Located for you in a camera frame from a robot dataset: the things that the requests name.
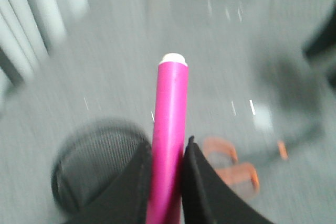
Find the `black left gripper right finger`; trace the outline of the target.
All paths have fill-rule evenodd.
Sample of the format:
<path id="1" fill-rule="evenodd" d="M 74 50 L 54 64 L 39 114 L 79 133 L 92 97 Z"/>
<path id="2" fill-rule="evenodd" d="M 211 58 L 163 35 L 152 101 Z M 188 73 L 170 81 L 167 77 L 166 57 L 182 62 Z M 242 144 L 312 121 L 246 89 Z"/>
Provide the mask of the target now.
<path id="1" fill-rule="evenodd" d="M 183 157 L 181 194 L 185 223 L 271 223 L 220 179 L 194 136 L 189 137 Z"/>

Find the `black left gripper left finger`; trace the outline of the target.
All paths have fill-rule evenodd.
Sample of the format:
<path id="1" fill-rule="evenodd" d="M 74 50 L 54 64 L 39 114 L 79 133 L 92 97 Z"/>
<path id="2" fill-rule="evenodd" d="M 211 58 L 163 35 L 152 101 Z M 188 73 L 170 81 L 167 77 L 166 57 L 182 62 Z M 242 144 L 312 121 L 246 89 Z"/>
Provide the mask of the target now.
<path id="1" fill-rule="evenodd" d="M 151 145 L 141 143 L 123 172 L 67 223 L 145 223 L 151 167 Z"/>

